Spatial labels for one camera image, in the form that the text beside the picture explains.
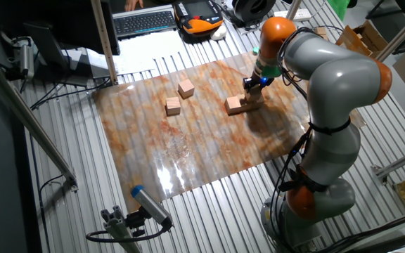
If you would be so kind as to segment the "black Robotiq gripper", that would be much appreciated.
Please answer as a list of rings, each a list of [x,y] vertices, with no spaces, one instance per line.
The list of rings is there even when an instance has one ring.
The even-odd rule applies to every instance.
[[[252,77],[252,78],[244,78],[243,79],[243,88],[246,91],[250,89],[263,89],[266,86],[270,86],[274,82],[274,78],[267,78],[267,77]]]

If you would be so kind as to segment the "person hand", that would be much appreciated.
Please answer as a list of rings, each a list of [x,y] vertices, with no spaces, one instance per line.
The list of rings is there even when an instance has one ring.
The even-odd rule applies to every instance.
[[[126,12],[135,11],[137,8],[143,8],[143,0],[126,0],[124,10]]]

